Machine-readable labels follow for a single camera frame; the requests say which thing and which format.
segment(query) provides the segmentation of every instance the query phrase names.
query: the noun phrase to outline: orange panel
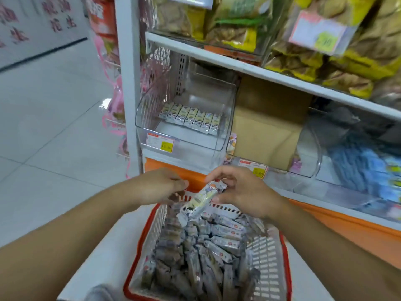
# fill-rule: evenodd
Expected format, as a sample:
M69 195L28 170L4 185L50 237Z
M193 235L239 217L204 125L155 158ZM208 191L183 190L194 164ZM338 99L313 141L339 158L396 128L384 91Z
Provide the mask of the orange panel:
M180 167L146 159L145 171L157 168L170 168L183 179L189 181L188 191L198 192L204 186L205 175ZM391 228L373 224L342 213L316 207L303 202L291 200L295 205L310 212L323 224L353 241L360 247L386 260L401 269L401 232Z

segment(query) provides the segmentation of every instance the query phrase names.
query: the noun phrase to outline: forearm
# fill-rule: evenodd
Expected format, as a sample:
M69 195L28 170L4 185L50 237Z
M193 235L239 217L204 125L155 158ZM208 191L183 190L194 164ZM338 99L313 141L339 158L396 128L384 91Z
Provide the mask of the forearm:
M401 271L286 201L277 227L336 301L400 300Z
M123 214L104 190L50 223L0 248L1 300L56 300Z

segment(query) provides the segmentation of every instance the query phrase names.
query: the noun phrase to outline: white vertical post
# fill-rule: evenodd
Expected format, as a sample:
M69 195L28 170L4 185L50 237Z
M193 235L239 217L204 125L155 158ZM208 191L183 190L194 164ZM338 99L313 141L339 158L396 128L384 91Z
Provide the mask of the white vertical post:
M115 15L131 168L135 173L137 170L142 173L141 150L135 127L136 109L141 98L138 0L115 0Z

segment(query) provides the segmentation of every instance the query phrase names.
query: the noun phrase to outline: person's right hand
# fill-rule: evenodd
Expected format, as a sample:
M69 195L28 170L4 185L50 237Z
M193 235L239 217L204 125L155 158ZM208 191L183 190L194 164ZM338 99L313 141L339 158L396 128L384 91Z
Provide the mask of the person's right hand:
M253 217L270 218L275 221L280 209L288 200L269 188L248 168L238 166L220 166L205 178L205 182L221 179L228 188L212 202L233 204L241 212Z

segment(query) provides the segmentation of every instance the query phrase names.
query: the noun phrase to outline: person's left hand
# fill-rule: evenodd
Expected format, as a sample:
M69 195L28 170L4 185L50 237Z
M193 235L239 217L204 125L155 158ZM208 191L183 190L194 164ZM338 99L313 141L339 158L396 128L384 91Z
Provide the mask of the person's left hand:
M141 205L155 204L164 200L178 201L178 195L184 195L188 181L168 168L160 168L140 174L137 177L121 182L115 187L124 201L128 211Z

